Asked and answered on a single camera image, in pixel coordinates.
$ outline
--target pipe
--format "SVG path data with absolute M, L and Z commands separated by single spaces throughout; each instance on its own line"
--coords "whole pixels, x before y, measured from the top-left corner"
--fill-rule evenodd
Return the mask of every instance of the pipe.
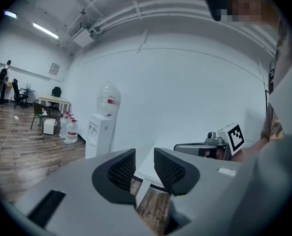
M 142 8 L 142 7 L 146 7 L 146 6 L 150 6 L 150 5 L 157 5 L 157 4 L 175 4 L 175 3 L 180 3 L 180 4 L 193 4 L 193 5 L 199 5 L 199 6 L 204 6 L 207 7 L 204 1 L 199 1 L 199 0 L 152 0 L 152 1 L 147 1 L 147 2 L 141 2 L 138 3 L 138 7 Z M 129 7 L 126 7 L 122 10 L 119 10 L 111 15 L 109 15 L 108 17 L 96 22 L 95 24 L 93 24 L 93 27 L 98 27 L 104 23 L 106 23 L 107 21 L 120 16 L 121 14 L 127 13 L 131 10 L 134 10 L 135 6 L 131 5 Z
M 96 29 L 94 29 L 94 28 L 93 28 L 92 30 L 95 32 L 95 34 L 96 34 L 96 35 L 98 35 L 98 34 L 99 34 L 99 32 L 97 32 L 97 30 L 96 30 Z
M 269 42 L 271 42 L 274 46 L 277 45 L 277 41 L 273 39 L 266 31 L 264 31 L 261 27 L 258 25 L 252 25 L 252 27 L 257 30 L 260 34 L 262 34 L 264 37 L 268 39 Z
M 124 17 L 124 18 L 120 18 L 118 20 L 114 20 L 111 23 L 101 27 L 100 30 L 104 30 L 104 29 L 106 29 L 106 28 L 108 28 L 108 27 L 110 27 L 110 26 L 112 26 L 114 24 L 117 24 L 117 23 L 121 22 L 122 20 L 130 19 L 130 18 L 134 18 L 134 17 L 138 17 L 139 18 L 138 13 L 133 13 L 133 14 L 130 14 L 130 15 Z
M 257 43 L 258 45 L 260 45 L 262 48 L 264 48 L 271 56 L 273 56 L 273 53 L 275 52 L 274 50 L 272 50 L 269 46 L 267 46 L 266 43 L 262 43 L 261 41 L 258 41 L 256 38 L 254 38 L 252 35 L 253 34 L 249 34 L 249 33 L 246 33 L 244 32 L 243 30 L 244 29 L 239 29 L 239 28 L 235 28 L 231 25 L 228 25 L 228 24 L 225 24 L 223 22 L 216 22 L 214 21 L 212 18 L 209 18 L 209 17 L 205 17 L 205 16 L 199 16 L 199 15 L 193 15 L 193 14 L 182 14 L 182 13 L 156 13 L 156 14 L 148 14 L 148 15 L 144 15 L 143 18 L 150 18 L 150 17 L 156 17 L 156 16 L 180 16 L 180 17 L 190 17 L 190 18 L 196 18 L 196 19 L 203 19 L 203 20 L 207 20 L 207 21 L 210 21 L 210 22 L 213 22 L 213 23 L 217 23 L 217 24 L 220 24 L 222 26 L 225 26 L 229 29 L 232 29 L 234 31 L 237 31 L 238 33 L 244 35 L 245 37 L 247 37 L 248 39 L 254 41 L 255 43 Z M 134 17 L 124 17 L 122 18 L 121 20 L 117 20 L 116 23 L 113 23 L 113 24 L 108 24 L 107 27 L 104 27 L 104 28 L 101 28 L 101 32 L 103 31 L 106 31 L 106 30 L 109 30 L 110 28 L 113 28 L 115 26 L 118 26 L 120 24 L 124 24 L 124 23 L 127 23 L 127 22 L 130 22 L 130 21 L 133 21 L 133 20 L 137 20 L 139 19 L 138 17 L 138 14 L 135 13 Z
M 258 36 L 256 33 L 254 33 L 253 31 L 251 31 L 250 29 L 247 29 L 247 28 L 242 28 L 243 31 L 245 31 L 247 34 L 251 35 L 254 39 L 256 39 L 257 41 L 259 42 L 263 42 L 263 45 L 268 45 L 266 41 L 263 41 L 261 39 L 260 36 Z
M 160 12 L 186 12 L 193 14 L 201 14 L 209 16 L 210 13 L 208 11 L 204 11 L 201 9 L 190 9 L 190 8 L 160 8 L 160 9 L 152 9 L 152 10 L 144 10 L 141 12 L 142 15 L 152 14 L 152 13 L 160 13 Z
M 205 1 L 201 1 L 201 0 L 152 0 L 152 1 L 140 2 L 140 3 L 138 3 L 138 6 L 139 7 L 146 7 L 146 6 L 150 6 L 153 4 L 166 4 L 166 3 L 193 4 L 193 5 L 207 7 Z

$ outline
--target air conditioner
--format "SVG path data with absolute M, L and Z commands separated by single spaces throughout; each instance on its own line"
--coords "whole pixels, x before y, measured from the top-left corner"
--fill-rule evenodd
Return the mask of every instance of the air conditioner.
M 86 23 L 80 23 L 80 27 L 76 32 L 71 36 L 72 40 L 76 42 L 81 47 L 85 47 L 96 39 L 96 36 L 93 36 L 87 29 Z

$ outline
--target white box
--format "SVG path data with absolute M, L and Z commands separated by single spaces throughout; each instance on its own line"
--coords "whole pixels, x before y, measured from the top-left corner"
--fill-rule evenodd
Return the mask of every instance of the white box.
M 54 127 L 56 126 L 57 121 L 55 119 L 48 118 L 44 122 L 44 134 L 53 135 L 54 134 Z
M 86 159 L 110 152 L 115 120 L 92 114 L 89 117 Z
M 217 130 L 216 135 L 221 137 L 225 143 L 229 144 L 231 155 L 236 154 L 245 143 L 238 123 L 232 123 Z

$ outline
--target white wall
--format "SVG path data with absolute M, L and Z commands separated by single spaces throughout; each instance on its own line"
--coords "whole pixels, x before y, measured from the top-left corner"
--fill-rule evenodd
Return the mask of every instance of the white wall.
M 11 60 L 9 81 L 18 80 L 19 88 L 25 88 L 31 83 L 28 102 L 33 102 L 39 96 L 51 95 L 54 87 L 61 87 L 70 58 L 53 43 L 19 29 L 15 26 L 0 26 L 0 68 Z M 61 67 L 57 76 L 49 74 L 52 63 Z M 5 99 L 13 99 L 13 89 L 6 90 Z
M 81 136 L 87 137 L 98 90 L 111 81 L 122 99 L 113 150 L 173 149 L 203 141 L 207 132 L 232 122 L 241 124 L 247 145 L 259 139 L 268 77 L 259 63 L 267 67 L 272 56 L 235 31 L 182 20 L 115 28 L 73 60 L 63 92 Z M 149 36 L 137 54 L 144 29 Z

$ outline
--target mesh pad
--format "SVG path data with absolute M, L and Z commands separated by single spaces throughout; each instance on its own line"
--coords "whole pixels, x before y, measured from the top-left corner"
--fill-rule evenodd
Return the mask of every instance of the mesh pad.
M 198 182 L 198 169 L 160 148 L 154 149 L 155 170 L 169 194 L 185 195 Z
M 98 166 L 92 173 L 92 184 L 106 200 L 115 204 L 134 205 L 136 199 L 130 193 L 130 182 L 135 173 L 135 152 L 131 148 Z
M 136 171 L 135 153 L 114 164 L 108 171 L 108 179 L 117 187 L 130 191 L 131 178 Z

